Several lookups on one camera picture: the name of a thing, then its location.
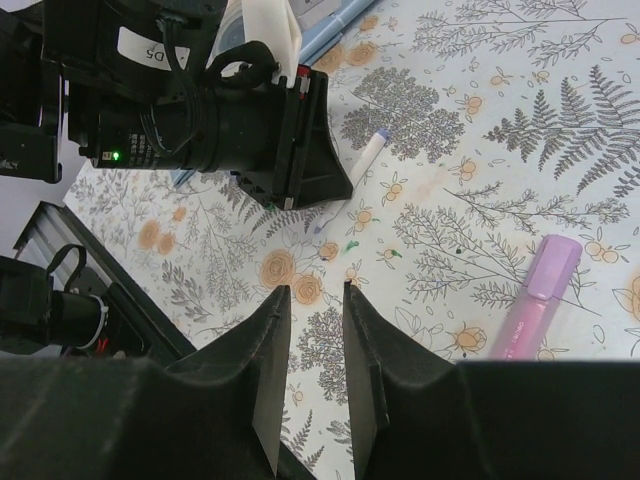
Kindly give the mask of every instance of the pink marker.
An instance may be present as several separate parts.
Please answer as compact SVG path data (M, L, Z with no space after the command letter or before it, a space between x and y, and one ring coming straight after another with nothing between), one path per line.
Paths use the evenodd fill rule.
M581 253L582 246L575 240L561 235L544 237L490 358L535 358Z

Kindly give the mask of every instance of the white pen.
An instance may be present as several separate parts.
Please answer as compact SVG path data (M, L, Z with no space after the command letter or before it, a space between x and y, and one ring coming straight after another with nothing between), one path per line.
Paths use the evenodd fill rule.
M365 173L367 173L369 167L371 167L375 159L384 148L387 140L389 140L389 131L381 128L373 134L373 137L371 137L371 140L369 140L367 146L364 147L360 158L353 165L351 171L349 172L349 180L351 180L354 190L356 189L360 181L364 178ZM328 205L327 208L324 209L324 212L322 212L320 220L318 220L318 224L314 230L314 233L316 235L320 233L324 227L327 226L327 223L338 216L345 203L347 203L347 200L339 200L337 202L333 202L331 205Z

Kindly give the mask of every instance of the white label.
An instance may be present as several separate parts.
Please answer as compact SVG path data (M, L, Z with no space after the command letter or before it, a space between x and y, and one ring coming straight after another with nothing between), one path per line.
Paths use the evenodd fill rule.
M142 37L125 27L120 27L118 33L118 53L140 65L171 71L162 43ZM178 63L182 68L187 66L189 53L190 50L186 47L176 47Z

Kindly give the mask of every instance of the pen cap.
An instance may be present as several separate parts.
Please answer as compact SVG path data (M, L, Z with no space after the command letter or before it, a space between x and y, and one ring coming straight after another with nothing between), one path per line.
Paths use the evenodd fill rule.
M540 300L562 298L580 261L582 245L561 235L547 235L540 243L524 282L527 293Z

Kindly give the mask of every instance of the table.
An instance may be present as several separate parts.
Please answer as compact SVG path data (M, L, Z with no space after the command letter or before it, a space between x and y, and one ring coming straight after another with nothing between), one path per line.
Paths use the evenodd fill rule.
M268 212L223 173L86 165L67 205L201 348L292 285L283 439L353 477L341 342L351 279L451 361L487 355L541 238L584 245L540 360L640 356L640 7L385 0L316 68L346 168L392 140L343 213Z

